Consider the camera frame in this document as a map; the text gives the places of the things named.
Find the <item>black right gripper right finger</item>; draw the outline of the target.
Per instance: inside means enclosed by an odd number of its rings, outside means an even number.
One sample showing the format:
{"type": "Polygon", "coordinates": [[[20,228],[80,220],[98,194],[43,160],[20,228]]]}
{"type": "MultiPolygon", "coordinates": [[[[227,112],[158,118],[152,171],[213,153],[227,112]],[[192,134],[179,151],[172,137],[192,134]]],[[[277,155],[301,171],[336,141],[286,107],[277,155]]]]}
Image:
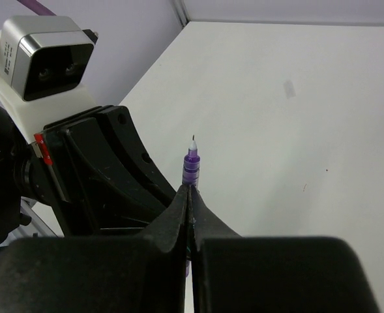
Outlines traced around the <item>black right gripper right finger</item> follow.
{"type": "Polygon", "coordinates": [[[242,237],[188,191],[196,312],[378,312],[354,250],[327,236],[242,237]]]}

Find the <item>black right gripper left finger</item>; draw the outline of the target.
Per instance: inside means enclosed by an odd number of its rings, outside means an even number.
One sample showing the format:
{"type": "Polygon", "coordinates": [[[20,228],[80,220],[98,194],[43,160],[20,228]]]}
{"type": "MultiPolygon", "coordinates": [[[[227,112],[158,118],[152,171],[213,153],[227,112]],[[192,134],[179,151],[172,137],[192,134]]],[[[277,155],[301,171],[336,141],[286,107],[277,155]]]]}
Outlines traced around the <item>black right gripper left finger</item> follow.
{"type": "Polygon", "coordinates": [[[0,312],[182,312],[188,194],[135,235],[14,241],[0,254],[0,312]]]}

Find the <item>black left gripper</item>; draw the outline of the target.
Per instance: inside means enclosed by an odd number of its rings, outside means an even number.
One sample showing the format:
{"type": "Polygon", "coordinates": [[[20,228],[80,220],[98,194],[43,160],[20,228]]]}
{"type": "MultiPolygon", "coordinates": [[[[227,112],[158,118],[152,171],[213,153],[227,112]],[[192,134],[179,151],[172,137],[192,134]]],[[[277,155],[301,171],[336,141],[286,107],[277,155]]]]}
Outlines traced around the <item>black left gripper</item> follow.
{"type": "Polygon", "coordinates": [[[47,202],[66,235],[139,231],[174,198],[124,106],[73,115],[44,127],[37,138],[51,158],[42,165],[47,202]]]}

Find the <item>purple gel pen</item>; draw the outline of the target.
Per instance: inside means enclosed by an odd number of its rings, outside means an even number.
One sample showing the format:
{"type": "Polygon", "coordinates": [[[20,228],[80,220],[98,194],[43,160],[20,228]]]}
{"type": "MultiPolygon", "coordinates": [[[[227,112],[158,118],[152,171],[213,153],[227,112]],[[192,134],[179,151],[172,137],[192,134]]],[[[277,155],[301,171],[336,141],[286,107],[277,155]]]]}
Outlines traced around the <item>purple gel pen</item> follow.
{"type": "MultiPolygon", "coordinates": [[[[195,140],[195,135],[192,136],[192,141],[188,147],[188,152],[183,158],[182,184],[194,186],[198,188],[199,171],[200,171],[200,156],[198,154],[198,146],[195,140]]],[[[191,272],[191,247],[190,238],[187,238],[186,246],[186,277],[188,278],[191,272]]]]}

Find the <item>transparent pen cap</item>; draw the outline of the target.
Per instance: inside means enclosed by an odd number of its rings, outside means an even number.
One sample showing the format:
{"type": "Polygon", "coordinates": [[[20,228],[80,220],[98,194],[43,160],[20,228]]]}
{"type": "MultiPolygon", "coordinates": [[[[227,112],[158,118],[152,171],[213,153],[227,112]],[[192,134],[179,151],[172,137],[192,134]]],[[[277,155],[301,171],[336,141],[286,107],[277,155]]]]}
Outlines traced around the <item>transparent pen cap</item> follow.
{"type": "Polygon", "coordinates": [[[296,96],[295,87],[291,80],[286,80],[284,82],[284,92],[286,98],[293,98],[296,96]]]}

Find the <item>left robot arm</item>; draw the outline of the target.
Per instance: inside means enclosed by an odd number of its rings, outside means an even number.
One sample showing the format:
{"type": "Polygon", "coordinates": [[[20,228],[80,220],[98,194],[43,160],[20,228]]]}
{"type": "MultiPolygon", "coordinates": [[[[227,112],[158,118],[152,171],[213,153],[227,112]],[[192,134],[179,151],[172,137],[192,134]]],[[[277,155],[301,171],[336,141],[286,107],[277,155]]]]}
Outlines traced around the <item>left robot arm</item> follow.
{"type": "Polygon", "coordinates": [[[0,107],[0,244],[31,222],[23,198],[50,206],[66,236],[131,235],[172,202],[124,106],[46,125],[27,143],[0,107]]]}

